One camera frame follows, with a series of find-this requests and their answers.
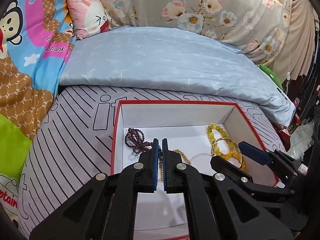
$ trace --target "floral curtain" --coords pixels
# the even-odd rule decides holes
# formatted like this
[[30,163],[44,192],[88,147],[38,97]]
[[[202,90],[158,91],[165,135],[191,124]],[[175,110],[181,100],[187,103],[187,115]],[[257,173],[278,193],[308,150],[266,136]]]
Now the floral curtain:
[[287,36],[292,0],[101,0],[111,25],[174,27],[240,48],[269,65]]

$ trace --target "box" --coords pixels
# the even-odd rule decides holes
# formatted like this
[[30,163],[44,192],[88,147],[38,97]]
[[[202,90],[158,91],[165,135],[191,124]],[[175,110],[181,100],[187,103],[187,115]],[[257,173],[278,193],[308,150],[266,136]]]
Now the box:
[[[145,141],[153,138],[168,139],[169,150],[180,149],[199,172],[213,175],[211,144],[206,129],[218,124],[230,138],[265,150],[259,135],[236,103],[174,101],[174,100],[121,100],[117,107],[113,133],[111,173],[119,173],[139,160],[139,155],[124,144],[128,128],[140,129]],[[216,130],[215,138],[221,137]],[[220,151],[227,153],[228,145],[218,143]],[[246,172],[255,183],[274,186],[278,179],[267,166],[261,166],[244,156]],[[187,217],[183,194],[166,194],[158,172],[158,186],[154,194],[139,193],[134,239],[185,239],[188,237]]]

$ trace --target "metal bolt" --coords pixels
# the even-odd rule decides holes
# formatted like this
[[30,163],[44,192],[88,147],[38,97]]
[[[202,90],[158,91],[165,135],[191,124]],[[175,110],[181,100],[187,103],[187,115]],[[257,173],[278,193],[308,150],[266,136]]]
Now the metal bolt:
[[136,170],[141,170],[143,168],[143,163],[135,163],[133,165],[133,167],[136,169]]
[[246,177],[242,177],[242,178],[241,178],[241,181],[242,181],[242,182],[248,182],[248,179],[247,179]]
[[216,173],[216,174],[214,175],[214,178],[215,178],[216,180],[223,181],[226,177],[225,177],[222,173]]
[[104,173],[98,173],[96,175],[96,180],[104,180],[106,178],[106,175]]
[[187,165],[185,165],[184,163],[178,163],[177,164],[177,169],[178,170],[184,170],[187,168]]

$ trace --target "floor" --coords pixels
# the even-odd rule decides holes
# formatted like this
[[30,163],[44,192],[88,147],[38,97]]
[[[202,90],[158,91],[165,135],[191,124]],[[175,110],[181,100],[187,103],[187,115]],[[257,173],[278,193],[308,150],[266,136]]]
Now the floor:
[[299,126],[291,135],[291,148],[287,154],[295,159],[302,158],[303,153],[309,148],[313,133],[313,123]]

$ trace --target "jewelry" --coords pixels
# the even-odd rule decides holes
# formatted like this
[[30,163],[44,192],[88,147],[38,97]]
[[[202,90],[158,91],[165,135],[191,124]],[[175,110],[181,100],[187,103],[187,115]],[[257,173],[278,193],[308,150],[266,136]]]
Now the jewelry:
[[[191,166],[191,161],[187,158],[187,156],[179,149],[173,150],[173,152],[179,153],[182,158],[185,159],[185,161]],[[159,147],[159,169],[160,169],[160,180],[163,181],[163,155],[162,150]]]
[[[216,140],[214,138],[214,134],[213,134],[212,130],[217,130],[221,134],[222,138],[219,138],[218,140]],[[245,163],[243,160],[243,155],[242,155],[238,145],[229,138],[227,132],[223,128],[221,128],[220,126],[218,126],[216,124],[210,124],[207,128],[207,135],[208,135],[208,139],[212,145],[212,147],[211,147],[211,156],[212,157],[213,156],[220,156],[223,159],[225,159],[226,161],[232,157],[235,157],[238,160],[238,162],[240,163],[240,169],[245,171],[246,166],[245,166]],[[230,151],[227,154],[223,154],[219,149],[218,141],[221,141],[221,140],[226,141],[226,143],[228,144]]]
[[148,150],[150,150],[148,147],[152,146],[151,142],[144,141],[144,134],[141,130],[133,128],[128,129],[128,132],[124,137],[124,143],[129,148],[132,148],[135,154],[147,152]]

